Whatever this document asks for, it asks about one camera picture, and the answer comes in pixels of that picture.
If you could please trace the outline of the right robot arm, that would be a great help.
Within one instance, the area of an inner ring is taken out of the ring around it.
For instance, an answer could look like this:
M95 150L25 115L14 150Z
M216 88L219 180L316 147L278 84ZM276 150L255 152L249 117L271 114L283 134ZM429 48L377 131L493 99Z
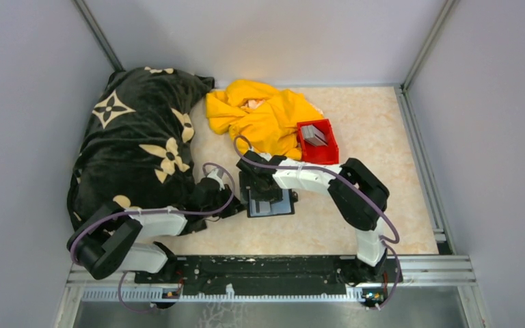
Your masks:
M319 165L249 150L237 167L249 217L292 214L298 189L329 196L356 231L359 276L374 282L383 274L382 222L390 192L361 161Z

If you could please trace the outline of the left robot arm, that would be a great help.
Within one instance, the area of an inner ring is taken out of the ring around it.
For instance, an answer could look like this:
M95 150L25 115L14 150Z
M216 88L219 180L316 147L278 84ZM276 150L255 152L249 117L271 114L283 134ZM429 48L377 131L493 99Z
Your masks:
M201 230L206 221L217 221L243 212L246 207L235 195L236 184L221 179L215 169L203 177L190 197L189 208L123 208L115 200L102 205L69 238L71 260L94 279L116 271L152 274L162 283L178 272L173 252L158 236L180 236Z

